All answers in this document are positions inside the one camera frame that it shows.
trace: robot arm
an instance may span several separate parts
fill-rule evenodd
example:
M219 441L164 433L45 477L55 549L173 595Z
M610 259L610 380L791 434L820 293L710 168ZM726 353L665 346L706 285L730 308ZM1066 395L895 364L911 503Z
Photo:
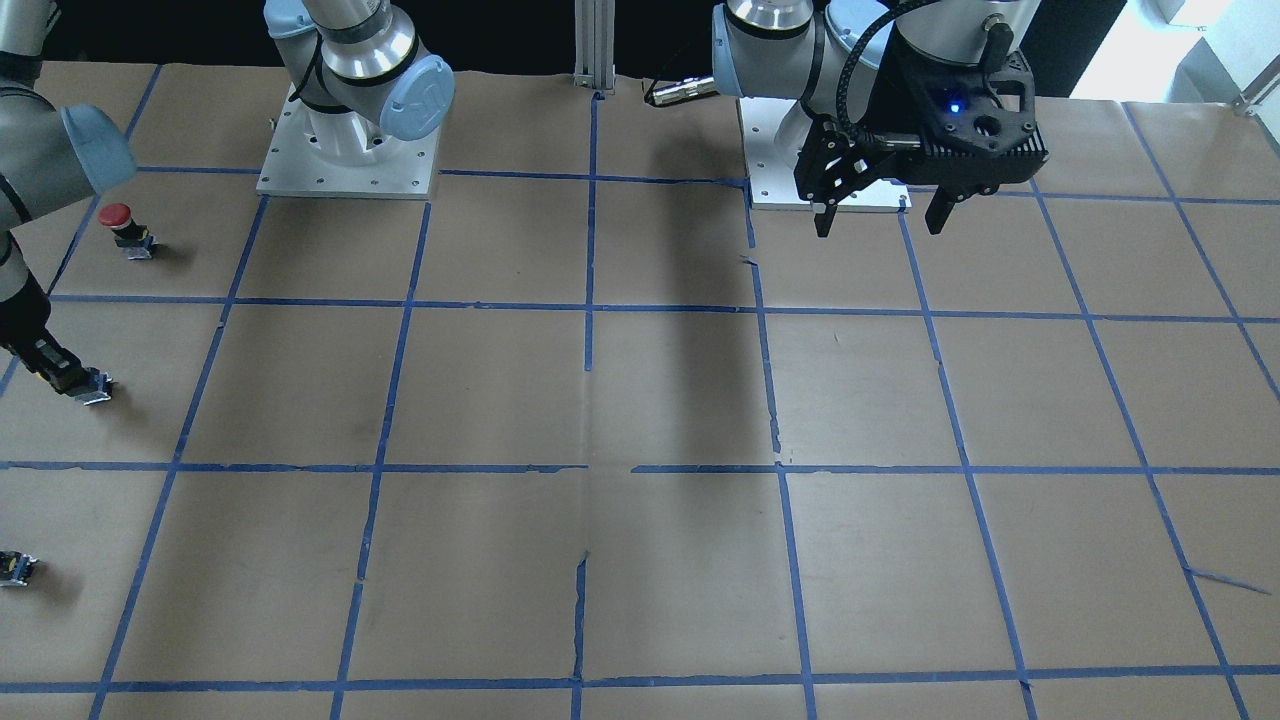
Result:
M0 0L0 346L87 405L110 400L110 379L45 328L49 299L9 231L127 181L137 165L101 110L58 110L35 91L55 17L50 0Z
M956 202L1025 182L1048 160L1018 50L1039 0L728 0L714 10L716 88L796 99L810 128L795 167L826 237L836 206L877 179Z

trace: white metal base plate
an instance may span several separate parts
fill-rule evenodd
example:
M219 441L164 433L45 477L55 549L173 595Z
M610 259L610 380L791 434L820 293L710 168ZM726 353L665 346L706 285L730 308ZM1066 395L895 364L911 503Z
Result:
M813 205L796 196L795 152L799 147L780 149L774 136L782 118L795 106L795 100L773 97L744 97L739 100L742 118L742 150L751 178L751 204L758 210L806 210ZM791 152L786 158L785 152ZM905 186L888 181L876 181L870 187L855 192L840 204L846 213L897 213L911 206L911 195Z
M282 197L376 197L430 200L440 129L415 141L387 137L383 159L372 165L338 165L311 147L306 133L307 108L285 102L275 123L271 149L257 178L259 195Z

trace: metal connector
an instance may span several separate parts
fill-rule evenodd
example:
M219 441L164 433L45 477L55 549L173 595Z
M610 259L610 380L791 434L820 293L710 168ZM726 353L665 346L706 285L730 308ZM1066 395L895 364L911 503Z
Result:
M717 95L719 95L719 90L716 88L716 78L696 77L677 82L676 85L668 85L662 90L655 90L649 99L649 104L654 108L668 108Z

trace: silver metal cylinder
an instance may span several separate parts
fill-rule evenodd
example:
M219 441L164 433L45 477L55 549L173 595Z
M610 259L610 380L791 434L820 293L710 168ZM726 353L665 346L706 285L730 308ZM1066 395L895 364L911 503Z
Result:
M339 77L367 81L387 74L413 51L417 29L404 10L390 6L387 23L358 42L338 42L325 37L320 49L325 65Z
M728 12L744 23L764 31L800 29L813 19L812 0L728 0Z
M897 19L897 31L916 51L955 65L977 65L987 45L987 23L1002 15L1014 29L1014 47L1039 9L1039 0L943 0Z
M0 53L40 55L49 32L49 0L9 0L0 3Z
M320 27L347 29L367 20L387 0L302 0Z

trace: red button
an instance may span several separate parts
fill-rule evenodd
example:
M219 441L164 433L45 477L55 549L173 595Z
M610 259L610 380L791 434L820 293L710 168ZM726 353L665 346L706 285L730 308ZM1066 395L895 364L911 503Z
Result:
M123 202L108 205L97 214L97 222L109 228L124 227L129 224L131 218L133 218L133 211Z

